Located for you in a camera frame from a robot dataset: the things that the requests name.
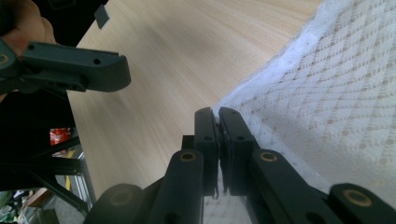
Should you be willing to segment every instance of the red package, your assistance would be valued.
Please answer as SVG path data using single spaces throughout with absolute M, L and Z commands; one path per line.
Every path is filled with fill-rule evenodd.
M 68 128 L 51 129 L 49 131 L 50 144 L 52 146 L 70 139 L 71 133 Z

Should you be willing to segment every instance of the human hand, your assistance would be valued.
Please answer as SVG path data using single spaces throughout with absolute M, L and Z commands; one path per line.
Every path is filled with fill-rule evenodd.
M 4 2 L 13 15 L 14 28 L 1 38 L 18 56 L 22 56 L 32 40 L 56 43 L 52 25 L 41 17 L 38 6 L 32 0 L 4 0 Z M 0 103 L 5 97 L 0 95 Z

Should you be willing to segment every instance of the white lace fabric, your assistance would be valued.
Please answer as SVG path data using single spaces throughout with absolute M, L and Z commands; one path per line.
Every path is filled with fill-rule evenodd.
M 325 0 L 221 106 L 311 186 L 353 183 L 396 207 L 396 1 Z

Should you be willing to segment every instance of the light wood tabletop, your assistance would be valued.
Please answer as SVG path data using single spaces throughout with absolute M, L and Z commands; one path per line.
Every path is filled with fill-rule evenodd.
M 194 112 L 269 61 L 319 2 L 110 0 L 108 23 L 94 23 L 78 47 L 125 55 L 132 83 L 68 93 L 96 196 L 162 177 L 182 135 L 193 134 Z

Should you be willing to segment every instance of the black handle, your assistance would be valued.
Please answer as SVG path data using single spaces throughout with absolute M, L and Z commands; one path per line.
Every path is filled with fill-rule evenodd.
M 7 9 L 3 0 L 0 0 L 0 35 L 8 33 L 13 26 L 12 13 Z

